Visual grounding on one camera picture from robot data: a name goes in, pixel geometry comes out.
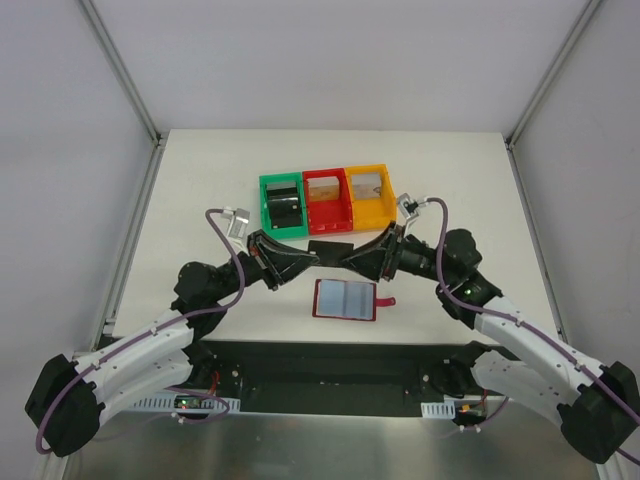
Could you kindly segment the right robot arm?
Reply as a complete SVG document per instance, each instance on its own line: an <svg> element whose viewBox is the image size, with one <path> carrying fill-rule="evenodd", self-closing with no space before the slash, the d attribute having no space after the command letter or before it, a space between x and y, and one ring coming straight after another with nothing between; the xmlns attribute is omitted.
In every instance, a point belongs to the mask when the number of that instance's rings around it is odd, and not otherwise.
<svg viewBox="0 0 640 480"><path fill-rule="evenodd" d="M428 247L390 223L375 239L341 260L365 278L390 281L399 271L437 282L436 296L453 319L517 357L491 349L450 369L461 394L494 390L537 410L584 458L606 463L639 426L639 387L633 371L606 365L543 332L478 270L482 256L472 234L454 229Z"/></svg>

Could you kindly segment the red leather card holder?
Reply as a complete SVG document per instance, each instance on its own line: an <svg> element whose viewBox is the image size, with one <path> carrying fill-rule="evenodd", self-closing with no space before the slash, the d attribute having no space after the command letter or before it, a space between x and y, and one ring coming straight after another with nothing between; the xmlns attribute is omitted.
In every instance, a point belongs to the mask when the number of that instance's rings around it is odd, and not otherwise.
<svg viewBox="0 0 640 480"><path fill-rule="evenodd" d="M396 305L394 297L379 297L372 282L318 279L312 304L314 318L374 322L380 308Z"/></svg>

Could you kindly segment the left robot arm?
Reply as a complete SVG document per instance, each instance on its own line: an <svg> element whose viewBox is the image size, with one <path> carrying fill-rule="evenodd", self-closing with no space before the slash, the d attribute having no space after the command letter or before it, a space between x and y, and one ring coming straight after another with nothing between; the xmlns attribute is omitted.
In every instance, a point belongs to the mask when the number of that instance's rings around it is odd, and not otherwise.
<svg viewBox="0 0 640 480"><path fill-rule="evenodd" d="M264 231L249 235L244 252L212 266L191 261L178 274L175 301L137 332L90 354L58 354L42 367L25 404L37 428L42 455L68 456L92 440L125 407L166 387L204 387L210 363L199 355L199 340L257 282L276 290L319 265L311 248L284 245Z"/></svg>

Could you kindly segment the black VIP credit card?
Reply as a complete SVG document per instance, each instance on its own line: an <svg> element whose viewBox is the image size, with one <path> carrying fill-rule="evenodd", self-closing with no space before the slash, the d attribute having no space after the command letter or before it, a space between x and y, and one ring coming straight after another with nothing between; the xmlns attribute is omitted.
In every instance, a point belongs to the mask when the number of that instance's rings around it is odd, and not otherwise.
<svg viewBox="0 0 640 480"><path fill-rule="evenodd" d="M345 258L354 251L352 243L310 240L308 253L317 257L316 266L327 268L342 268Z"/></svg>

